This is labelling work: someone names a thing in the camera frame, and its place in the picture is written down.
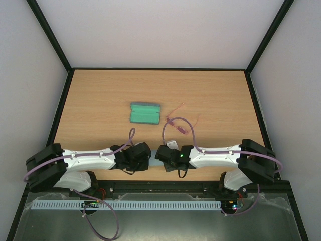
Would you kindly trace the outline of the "light blue cleaning cloth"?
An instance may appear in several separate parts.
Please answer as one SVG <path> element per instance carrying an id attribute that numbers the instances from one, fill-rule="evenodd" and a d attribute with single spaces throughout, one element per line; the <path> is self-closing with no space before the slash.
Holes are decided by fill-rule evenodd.
<path id="1" fill-rule="evenodd" d="M 149 166 L 162 166 L 163 162 L 156 159 L 155 155 L 156 155 L 157 149 L 152 149 L 151 150 L 151 157 L 149 159 Z"/>

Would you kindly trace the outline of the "pink sunglasses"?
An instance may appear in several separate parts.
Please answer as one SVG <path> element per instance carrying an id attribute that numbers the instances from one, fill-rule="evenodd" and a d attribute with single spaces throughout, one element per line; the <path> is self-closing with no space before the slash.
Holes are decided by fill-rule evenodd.
<path id="1" fill-rule="evenodd" d="M 190 126 L 187 127 L 180 124 L 180 122 L 184 122 L 182 119 L 174 119 L 174 114 L 184 106 L 184 103 L 181 103 L 178 107 L 173 109 L 169 114 L 166 115 L 165 121 L 169 122 L 168 125 L 176 129 L 178 132 L 180 132 L 183 135 L 188 135 L 191 131 Z"/>

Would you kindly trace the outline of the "grey-green glasses case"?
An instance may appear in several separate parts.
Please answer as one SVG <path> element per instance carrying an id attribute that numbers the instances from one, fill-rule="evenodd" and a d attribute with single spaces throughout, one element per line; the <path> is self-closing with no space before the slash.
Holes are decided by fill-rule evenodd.
<path id="1" fill-rule="evenodd" d="M 132 102 L 130 104 L 130 122 L 139 124 L 158 125 L 161 106 L 155 103 Z"/>

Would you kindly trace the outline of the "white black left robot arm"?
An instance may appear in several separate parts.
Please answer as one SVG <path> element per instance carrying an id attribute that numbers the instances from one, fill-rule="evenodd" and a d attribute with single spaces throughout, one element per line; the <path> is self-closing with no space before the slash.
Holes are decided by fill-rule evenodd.
<path id="1" fill-rule="evenodd" d="M 133 174 L 147 170 L 150 158 L 151 149 L 145 142 L 94 151 L 72 151 L 55 143 L 26 160 L 24 181 L 34 193 L 51 188 L 84 192 L 97 188 L 94 170 L 121 170 Z"/>

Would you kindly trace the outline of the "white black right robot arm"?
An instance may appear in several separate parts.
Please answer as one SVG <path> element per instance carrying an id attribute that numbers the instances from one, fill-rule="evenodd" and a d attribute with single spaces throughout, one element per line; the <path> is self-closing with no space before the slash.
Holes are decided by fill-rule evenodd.
<path id="1" fill-rule="evenodd" d="M 248 184 L 273 185 L 275 180 L 275 153 L 251 139 L 220 148 L 185 145 L 177 149 L 166 143 L 159 146 L 155 159 L 164 164 L 167 172 L 204 167 L 233 168 L 220 177 L 219 192 L 226 197 Z"/>

